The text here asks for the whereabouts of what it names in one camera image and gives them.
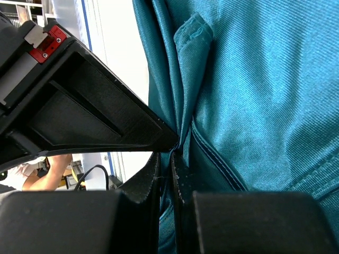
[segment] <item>blue cloth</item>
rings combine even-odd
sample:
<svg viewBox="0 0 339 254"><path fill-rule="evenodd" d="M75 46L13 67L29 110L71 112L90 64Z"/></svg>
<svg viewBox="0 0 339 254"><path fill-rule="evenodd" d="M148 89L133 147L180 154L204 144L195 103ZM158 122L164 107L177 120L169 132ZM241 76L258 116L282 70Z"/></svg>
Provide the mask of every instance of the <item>blue cloth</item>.
<svg viewBox="0 0 339 254"><path fill-rule="evenodd" d="M133 4L149 106L180 136L201 191L310 193L339 239L338 2ZM169 183L161 213L159 253L175 253Z"/></svg>

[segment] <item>blue stripe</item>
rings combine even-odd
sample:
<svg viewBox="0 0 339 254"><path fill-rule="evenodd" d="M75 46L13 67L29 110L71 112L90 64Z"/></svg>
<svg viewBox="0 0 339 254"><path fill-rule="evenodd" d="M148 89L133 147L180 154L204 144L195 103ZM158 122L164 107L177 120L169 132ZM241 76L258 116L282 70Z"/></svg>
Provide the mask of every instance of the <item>blue stripe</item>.
<svg viewBox="0 0 339 254"><path fill-rule="evenodd" d="M86 26L86 32L87 32L87 37L88 37L88 47L92 51L92 43L91 43L90 29L88 27L88 20L87 20L87 14L86 14L85 0L81 0L81 4L83 5L85 26Z"/></svg>
<svg viewBox="0 0 339 254"><path fill-rule="evenodd" d="M113 168L113 163L112 163L111 153L108 152L107 155L108 155L108 162L110 163L111 176L115 176L114 168Z"/></svg>

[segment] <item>black cable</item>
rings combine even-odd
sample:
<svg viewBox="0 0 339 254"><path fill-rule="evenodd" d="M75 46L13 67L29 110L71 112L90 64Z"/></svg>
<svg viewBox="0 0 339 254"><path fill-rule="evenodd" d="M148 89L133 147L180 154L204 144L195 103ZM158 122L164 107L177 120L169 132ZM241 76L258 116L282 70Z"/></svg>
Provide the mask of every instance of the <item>black cable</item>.
<svg viewBox="0 0 339 254"><path fill-rule="evenodd" d="M105 173L105 179L106 179L106 190L108 191L109 187L109 179L108 179L108 173L104 166L102 165L95 165L93 168L90 168L79 180L76 184L74 190L77 191L81 185L81 183L85 180L85 177L94 169L94 168L101 168Z"/></svg>

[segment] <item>red bracket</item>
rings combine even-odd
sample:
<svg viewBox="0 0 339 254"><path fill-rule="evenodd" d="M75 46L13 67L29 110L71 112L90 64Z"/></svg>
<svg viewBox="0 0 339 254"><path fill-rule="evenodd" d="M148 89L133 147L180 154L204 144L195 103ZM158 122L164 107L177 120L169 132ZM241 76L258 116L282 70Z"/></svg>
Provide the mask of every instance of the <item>red bracket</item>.
<svg viewBox="0 0 339 254"><path fill-rule="evenodd" d="M50 35L49 38L52 39L51 44L49 44L44 50L36 48L30 51L30 55L41 64L44 63L67 38L67 35L57 25L53 26L48 34Z"/></svg>

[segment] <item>white shirt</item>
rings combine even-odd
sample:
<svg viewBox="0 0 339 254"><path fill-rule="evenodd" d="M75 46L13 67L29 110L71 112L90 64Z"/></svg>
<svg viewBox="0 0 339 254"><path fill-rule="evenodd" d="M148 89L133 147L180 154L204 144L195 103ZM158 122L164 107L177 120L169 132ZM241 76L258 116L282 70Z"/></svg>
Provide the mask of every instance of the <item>white shirt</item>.
<svg viewBox="0 0 339 254"><path fill-rule="evenodd" d="M0 181L0 184L22 191L25 181L33 173L34 169L35 166L29 164L21 164L15 168L11 168L8 170L6 179Z"/></svg>

